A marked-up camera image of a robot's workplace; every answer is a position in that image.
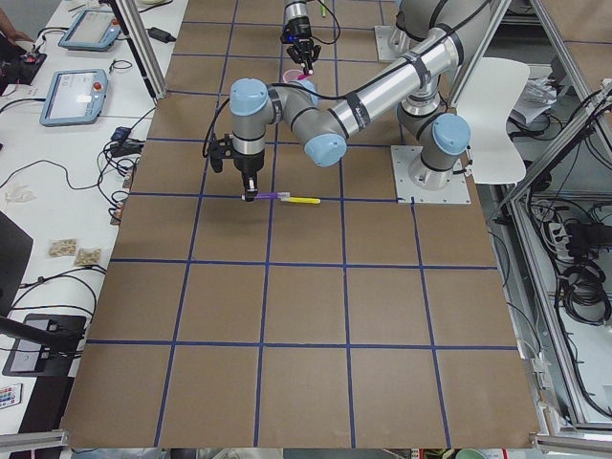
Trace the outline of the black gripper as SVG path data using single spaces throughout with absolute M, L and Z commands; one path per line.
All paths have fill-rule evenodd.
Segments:
M 284 26 L 281 42 L 292 45 L 287 48 L 287 53 L 302 72 L 312 73 L 314 71 L 314 64 L 319 58 L 321 46 L 316 45 L 313 41 L 308 17 L 290 19 Z
M 264 167 L 264 152 L 250 155 L 235 153 L 233 163 L 241 173 L 244 188 L 242 199 L 253 202 L 257 196 L 257 173 Z

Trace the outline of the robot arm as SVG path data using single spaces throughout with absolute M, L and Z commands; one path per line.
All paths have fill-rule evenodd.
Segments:
M 246 201 L 258 194 L 257 173 L 264 165 L 265 133 L 285 121 L 305 153 L 321 167 L 336 164 L 347 141 L 405 99 L 437 96 L 437 77 L 471 58 L 491 21 L 488 1 L 401 1 L 396 26 L 415 41 L 408 51 L 362 86 L 340 96 L 325 110 L 303 82 L 266 84 L 236 80 L 229 91 L 231 150 L 241 172 Z
M 321 46 L 315 43 L 307 2 L 303 0 L 286 1 L 284 6 L 284 28 L 280 36 L 292 61 L 299 65 L 303 75 L 314 73 L 314 63 L 318 60 Z

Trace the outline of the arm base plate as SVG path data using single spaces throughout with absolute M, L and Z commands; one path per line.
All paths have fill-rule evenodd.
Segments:
M 470 205 L 470 192 L 461 159 L 456 159 L 451 170 L 433 171 L 422 163 L 421 150 L 422 147 L 417 145 L 390 147 L 398 203 Z

